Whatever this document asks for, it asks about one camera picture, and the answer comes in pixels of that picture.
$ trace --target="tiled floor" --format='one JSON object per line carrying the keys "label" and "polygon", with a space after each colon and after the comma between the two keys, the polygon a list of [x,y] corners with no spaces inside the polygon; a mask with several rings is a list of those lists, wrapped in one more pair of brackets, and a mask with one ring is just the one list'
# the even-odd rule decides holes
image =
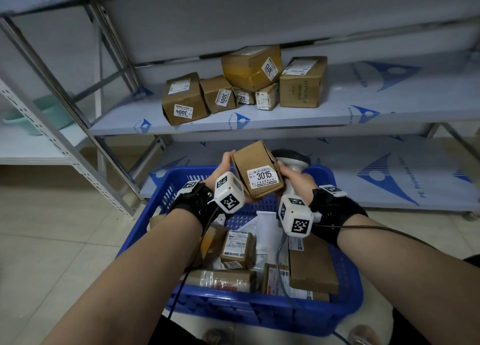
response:
{"label": "tiled floor", "polygon": [[[124,219],[71,167],[0,166],[0,345],[39,344],[115,258],[134,221]],[[480,253],[480,222],[459,215],[371,210],[372,218],[455,257]],[[391,306],[362,277],[365,300],[338,332],[369,324],[387,344]],[[332,344],[261,327],[174,314],[196,336],[234,331],[235,344]]]}

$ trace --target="white shelf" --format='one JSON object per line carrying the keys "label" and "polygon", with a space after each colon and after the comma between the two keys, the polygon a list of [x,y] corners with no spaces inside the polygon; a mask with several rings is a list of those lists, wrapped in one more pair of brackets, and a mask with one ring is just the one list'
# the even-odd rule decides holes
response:
{"label": "white shelf", "polygon": [[[87,135],[77,124],[60,130],[80,148]],[[69,160],[43,135],[29,135],[18,125],[0,122],[0,165],[69,165]]]}
{"label": "white shelf", "polygon": [[[151,197],[177,166],[216,166],[253,141],[185,142],[166,148],[141,193]],[[415,135],[265,140],[329,167],[337,186],[364,207],[476,211],[480,192],[435,139]]]}
{"label": "white shelf", "polygon": [[480,62],[466,52],[332,65],[316,109],[241,105],[172,127],[162,111],[162,87],[126,98],[93,125],[94,135],[174,134],[346,124],[429,123],[480,118]]}

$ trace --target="blue plastic basket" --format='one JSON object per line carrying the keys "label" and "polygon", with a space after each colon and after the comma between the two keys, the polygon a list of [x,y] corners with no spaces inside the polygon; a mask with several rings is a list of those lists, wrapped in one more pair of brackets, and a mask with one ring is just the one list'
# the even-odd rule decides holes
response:
{"label": "blue plastic basket", "polygon": [[[177,191],[187,181],[205,179],[214,169],[215,166],[183,166],[167,172],[163,185],[153,194],[118,255],[147,232],[148,222],[158,206],[165,212]],[[313,165],[305,172],[312,175],[318,185],[335,184],[333,173],[327,167]],[[268,195],[259,203],[246,204],[227,221],[226,226],[238,229],[255,217],[257,210],[276,212],[275,196]],[[330,253],[339,281],[338,294],[330,295],[330,303],[296,300],[301,309],[295,310],[283,297],[184,286],[175,311],[313,336],[327,336],[344,317],[357,311],[363,301],[357,267],[332,245]],[[172,293],[167,309],[171,308],[178,288],[179,286]]]}

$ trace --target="forearm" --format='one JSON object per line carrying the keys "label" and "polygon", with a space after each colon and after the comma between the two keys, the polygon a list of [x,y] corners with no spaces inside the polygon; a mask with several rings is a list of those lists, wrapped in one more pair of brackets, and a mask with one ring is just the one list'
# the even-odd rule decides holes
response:
{"label": "forearm", "polygon": [[147,344],[201,234],[194,215],[173,210],[111,263],[43,344]]}
{"label": "forearm", "polygon": [[[351,225],[382,226],[362,215]],[[341,229],[337,242],[429,342],[480,343],[480,269],[385,230]]]}

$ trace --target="shelf board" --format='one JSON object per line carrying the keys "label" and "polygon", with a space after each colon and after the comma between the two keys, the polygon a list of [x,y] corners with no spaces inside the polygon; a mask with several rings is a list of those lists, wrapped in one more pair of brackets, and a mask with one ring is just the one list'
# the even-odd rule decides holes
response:
{"label": "shelf board", "polygon": [[[225,151],[253,141],[177,142],[166,148],[141,194],[151,197],[177,166],[218,165]],[[329,167],[336,184],[364,207],[477,211],[480,192],[440,142],[415,135],[265,140]]]}
{"label": "shelf board", "polygon": [[[77,124],[60,130],[75,147],[87,135]],[[42,135],[29,135],[18,125],[0,122],[0,165],[69,165],[69,160]]]}
{"label": "shelf board", "polygon": [[129,96],[99,119],[94,135],[174,134],[346,124],[429,123],[480,118],[480,63],[466,52],[332,65],[323,102],[315,109],[236,110],[171,126],[162,111],[162,86],[141,100]]}

